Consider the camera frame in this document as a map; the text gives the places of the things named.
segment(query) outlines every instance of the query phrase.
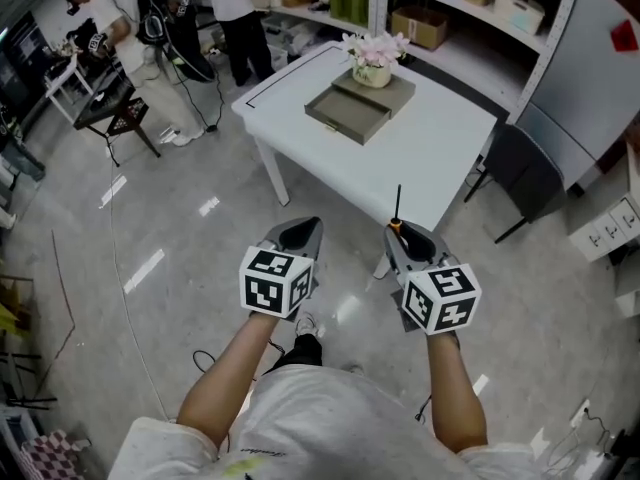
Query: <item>flower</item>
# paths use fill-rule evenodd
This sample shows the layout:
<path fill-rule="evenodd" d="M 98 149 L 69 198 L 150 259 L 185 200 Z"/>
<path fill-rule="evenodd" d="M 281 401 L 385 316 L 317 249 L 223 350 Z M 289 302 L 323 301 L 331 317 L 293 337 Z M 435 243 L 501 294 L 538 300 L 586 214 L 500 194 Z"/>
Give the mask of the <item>flower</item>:
<path fill-rule="evenodd" d="M 342 49 L 353 57 L 358 66 L 395 65 L 404 56 L 407 44 L 409 40 L 402 34 L 395 37 L 388 32 L 377 37 L 342 34 Z"/>

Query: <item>power outlet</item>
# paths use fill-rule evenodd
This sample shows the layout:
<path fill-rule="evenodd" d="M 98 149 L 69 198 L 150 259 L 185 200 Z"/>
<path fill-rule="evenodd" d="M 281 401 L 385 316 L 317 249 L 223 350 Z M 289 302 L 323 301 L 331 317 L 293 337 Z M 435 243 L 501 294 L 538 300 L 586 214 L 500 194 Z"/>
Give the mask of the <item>power outlet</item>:
<path fill-rule="evenodd" d="M 585 398 L 584 402 L 580 404 L 580 407 L 578 407 L 578 410 L 571 418 L 571 422 L 569 423 L 571 425 L 571 428 L 578 428 L 580 426 L 580 423 L 582 423 L 582 418 L 584 418 L 584 415 L 585 415 L 584 411 L 585 409 L 589 408 L 589 405 L 591 405 L 589 403 L 589 399 Z"/>

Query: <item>white cube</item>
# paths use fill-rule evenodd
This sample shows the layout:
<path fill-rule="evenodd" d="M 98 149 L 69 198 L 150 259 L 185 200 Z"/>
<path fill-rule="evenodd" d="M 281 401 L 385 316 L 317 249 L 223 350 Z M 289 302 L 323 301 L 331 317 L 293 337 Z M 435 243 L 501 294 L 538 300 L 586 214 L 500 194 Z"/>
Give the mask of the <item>white cube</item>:
<path fill-rule="evenodd" d="M 466 327 L 471 323 L 482 289 L 469 265 L 411 272 L 402 309 L 427 334 Z"/>
<path fill-rule="evenodd" d="M 240 265 L 243 308 L 286 318 L 311 294 L 313 259 L 249 247 Z"/>

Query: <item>white wall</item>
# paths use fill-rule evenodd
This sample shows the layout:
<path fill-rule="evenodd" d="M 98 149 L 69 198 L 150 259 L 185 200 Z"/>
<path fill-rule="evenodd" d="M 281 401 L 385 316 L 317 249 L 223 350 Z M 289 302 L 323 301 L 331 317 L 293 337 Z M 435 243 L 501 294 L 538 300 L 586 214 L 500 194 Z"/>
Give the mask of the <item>white wall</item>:
<path fill-rule="evenodd" d="M 75 16 L 69 16 L 66 0 L 41 0 L 31 8 L 31 14 L 47 43 L 54 48 L 62 42 L 67 32 L 78 28 L 91 17 L 87 6 L 81 6 Z"/>

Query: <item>white vase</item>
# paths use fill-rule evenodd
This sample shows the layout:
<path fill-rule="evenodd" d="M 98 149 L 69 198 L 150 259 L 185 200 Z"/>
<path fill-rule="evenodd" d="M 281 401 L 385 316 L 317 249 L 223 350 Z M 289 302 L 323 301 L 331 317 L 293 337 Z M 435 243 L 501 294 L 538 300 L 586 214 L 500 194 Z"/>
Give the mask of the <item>white vase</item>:
<path fill-rule="evenodd" d="M 391 66 L 382 67 L 359 66 L 355 64 L 352 71 L 353 79 L 356 82 L 379 89 L 384 87 L 391 80 Z"/>

